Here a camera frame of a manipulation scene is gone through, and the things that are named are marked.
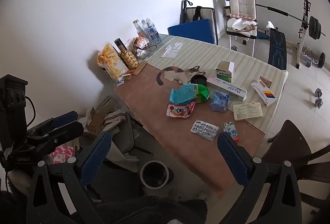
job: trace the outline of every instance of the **table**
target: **table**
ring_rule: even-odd
[[[184,43],[178,55],[174,59],[161,58],[166,46],[174,42]],[[180,85],[176,81],[162,79],[164,84],[160,86],[156,77],[162,69],[168,66],[187,69],[199,65],[199,70],[205,71],[206,76],[214,75],[214,69],[220,60],[235,63],[233,84],[248,90],[244,103],[262,103],[256,92],[250,87],[253,80],[263,76],[273,82],[271,91],[277,101],[269,107],[262,104],[264,117],[235,122],[240,140],[238,144],[253,156],[275,114],[287,75],[286,71],[278,70],[258,59],[224,47],[173,37],[154,52],[138,76],[132,77],[115,89],[135,117],[156,140],[197,174],[218,198],[227,192],[235,180],[217,149],[217,138],[210,142],[191,133],[190,128],[196,119],[200,119],[219,126],[219,132],[221,132],[222,123],[233,121],[231,112],[233,104],[242,102],[231,101],[227,112],[219,113],[210,111],[210,100],[208,100],[196,104],[189,118],[171,118],[165,115],[169,94],[172,88],[177,90]]]

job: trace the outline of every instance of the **brown table mat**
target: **brown table mat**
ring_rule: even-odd
[[[138,76],[133,76],[115,90],[156,140],[198,175],[220,199],[235,180],[217,148],[217,136],[211,142],[190,132],[190,129],[199,119],[218,126],[218,133],[222,132],[222,124],[234,120],[232,112],[211,111],[211,101],[208,100],[196,104],[186,119],[166,116],[171,89],[178,90],[180,85],[165,79],[162,79],[162,86],[158,85],[158,73],[157,68],[146,64]],[[246,121],[235,122],[235,128],[239,137],[238,145],[253,156],[264,134]]]

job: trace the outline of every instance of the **floor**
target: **floor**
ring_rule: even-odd
[[[219,45],[229,48],[228,36],[222,36],[219,39]],[[232,39],[232,46],[235,45],[238,51],[244,54],[251,55],[252,42],[243,45],[241,38],[237,41]],[[268,61],[269,42],[266,40],[256,40],[254,57],[267,62]],[[300,69],[295,66],[295,54],[287,54],[289,76],[284,86],[282,98],[280,100],[278,110],[274,117],[268,133],[265,136],[263,143],[257,151],[257,156],[263,156],[269,147],[267,139],[274,136],[282,127],[286,119],[291,120],[298,129],[302,132],[305,139],[312,150],[315,152],[330,143],[330,71],[325,68],[319,69],[316,66],[307,68],[300,65]],[[323,91],[322,99],[324,105],[317,109],[314,105],[314,91],[319,87]],[[145,153],[134,150],[132,155],[136,155],[141,166],[149,160],[160,160],[167,167],[173,170],[174,179],[161,189],[147,189],[149,195],[158,195],[161,197],[168,196],[170,189],[178,188],[183,196],[183,200],[194,199],[201,191],[210,194],[207,200],[208,214],[207,224],[217,224],[226,215],[228,210],[234,204],[242,191],[242,187],[238,184],[233,185],[222,199],[217,199],[212,195],[206,184],[199,179],[194,173],[189,171],[181,162],[165,151],[158,142],[148,133],[142,134],[136,140],[136,145],[146,148],[153,152],[150,156]],[[330,154],[326,154],[314,162],[330,161]],[[330,185],[312,181],[299,181],[300,191],[312,195],[314,197],[325,199],[330,192]],[[251,213],[247,223],[254,220],[263,205],[266,197],[269,184],[265,184],[264,189],[259,197],[259,200]],[[309,223],[312,218],[311,210],[317,210],[309,205],[302,203],[303,223]]]

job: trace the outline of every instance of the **blue crumpled bag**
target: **blue crumpled bag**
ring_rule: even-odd
[[[212,103],[210,104],[210,109],[213,111],[226,111],[228,108],[229,94],[222,93],[215,90],[213,92]]]

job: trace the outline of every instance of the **pill blister pack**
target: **pill blister pack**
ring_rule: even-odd
[[[213,141],[217,135],[218,130],[219,130],[219,127],[217,127],[213,124],[210,124],[210,123],[207,123],[207,122],[204,122],[201,120],[196,120],[194,122],[194,124],[192,125],[192,128],[190,131],[195,134],[200,135],[203,138]]]

